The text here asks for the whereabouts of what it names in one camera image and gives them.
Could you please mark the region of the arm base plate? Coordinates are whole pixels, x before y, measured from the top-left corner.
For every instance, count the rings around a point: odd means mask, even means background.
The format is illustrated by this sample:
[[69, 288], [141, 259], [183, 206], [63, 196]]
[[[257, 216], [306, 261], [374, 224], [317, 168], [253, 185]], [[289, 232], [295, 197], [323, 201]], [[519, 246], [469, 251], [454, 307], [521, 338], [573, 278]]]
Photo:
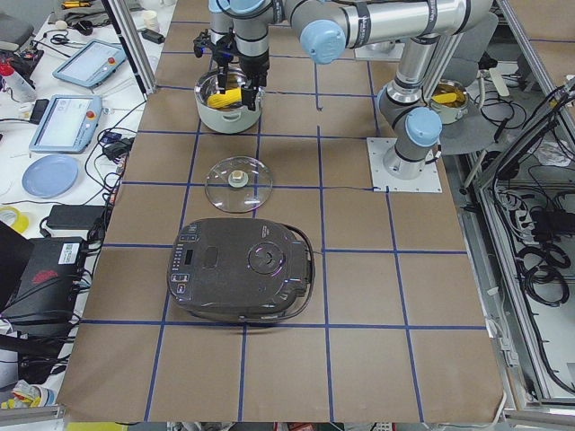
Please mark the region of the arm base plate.
[[381, 192], [441, 193], [433, 151], [429, 149], [423, 161], [406, 162], [396, 153], [395, 142], [395, 138], [367, 139], [372, 188]]
[[400, 41], [385, 41], [354, 49], [356, 60], [399, 62], [405, 44]]

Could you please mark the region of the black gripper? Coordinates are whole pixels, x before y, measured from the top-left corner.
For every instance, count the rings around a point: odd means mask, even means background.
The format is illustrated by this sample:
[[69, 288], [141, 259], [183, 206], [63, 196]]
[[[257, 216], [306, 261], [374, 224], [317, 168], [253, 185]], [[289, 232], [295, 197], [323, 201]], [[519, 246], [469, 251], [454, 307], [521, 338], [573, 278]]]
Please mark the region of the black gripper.
[[237, 35], [233, 29], [226, 33], [211, 29], [210, 35], [213, 58], [217, 62], [218, 91], [226, 93], [229, 64], [236, 57], [246, 79], [242, 85], [242, 105], [256, 111], [256, 99], [261, 87], [267, 86], [270, 68], [269, 31], [262, 31], [251, 39]]

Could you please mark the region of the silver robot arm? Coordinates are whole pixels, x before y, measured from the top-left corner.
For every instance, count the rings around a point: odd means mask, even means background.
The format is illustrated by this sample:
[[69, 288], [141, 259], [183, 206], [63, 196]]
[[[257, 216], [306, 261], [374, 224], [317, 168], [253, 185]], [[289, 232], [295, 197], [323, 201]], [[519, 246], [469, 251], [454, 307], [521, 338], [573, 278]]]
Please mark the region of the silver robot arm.
[[319, 65], [330, 64], [345, 49], [405, 39], [395, 78], [379, 103], [389, 114], [421, 104], [438, 39], [470, 30], [490, 8], [488, 1], [211, 1], [210, 27], [195, 39], [194, 51], [212, 52], [220, 79], [238, 59], [245, 75], [243, 105], [254, 110], [256, 92], [267, 84], [271, 24], [287, 22]]
[[467, 86], [497, 27], [491, 1], [399, 1], [388, 4], [376, 28], [383, 40], [407, 39], [394, 79], [378, 94], [378, 108], [397, 139], [383, 158], [400, 180], [420, 176], [438, 143], [440, 116], [422, 99], [426, 79], [445, 77]]

